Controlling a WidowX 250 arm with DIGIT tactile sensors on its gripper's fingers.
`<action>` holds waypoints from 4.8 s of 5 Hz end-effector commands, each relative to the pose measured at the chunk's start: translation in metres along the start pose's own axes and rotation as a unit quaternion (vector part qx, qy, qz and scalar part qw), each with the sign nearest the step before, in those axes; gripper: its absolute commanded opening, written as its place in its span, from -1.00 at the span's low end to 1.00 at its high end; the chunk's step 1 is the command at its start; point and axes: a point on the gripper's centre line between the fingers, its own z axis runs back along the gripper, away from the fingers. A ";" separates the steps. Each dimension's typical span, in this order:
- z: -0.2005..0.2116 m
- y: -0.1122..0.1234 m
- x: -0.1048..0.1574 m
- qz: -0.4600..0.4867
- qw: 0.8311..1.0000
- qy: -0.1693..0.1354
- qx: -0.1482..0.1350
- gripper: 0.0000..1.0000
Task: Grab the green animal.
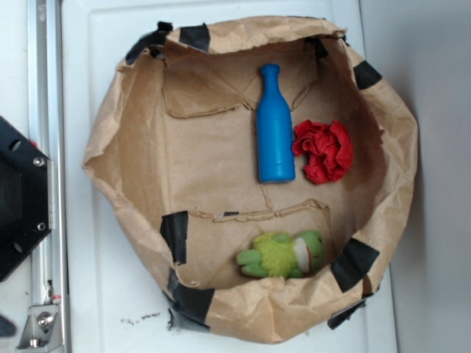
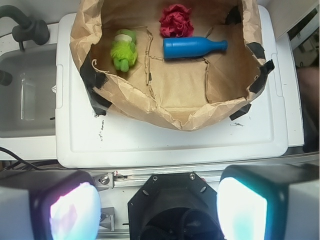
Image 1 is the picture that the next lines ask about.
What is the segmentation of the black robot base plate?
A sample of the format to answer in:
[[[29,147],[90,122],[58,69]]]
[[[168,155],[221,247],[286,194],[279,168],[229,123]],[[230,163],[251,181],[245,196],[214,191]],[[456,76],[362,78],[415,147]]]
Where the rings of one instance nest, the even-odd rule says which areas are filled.
[[[1,119],[1,281],[50,233],[49,158]]]

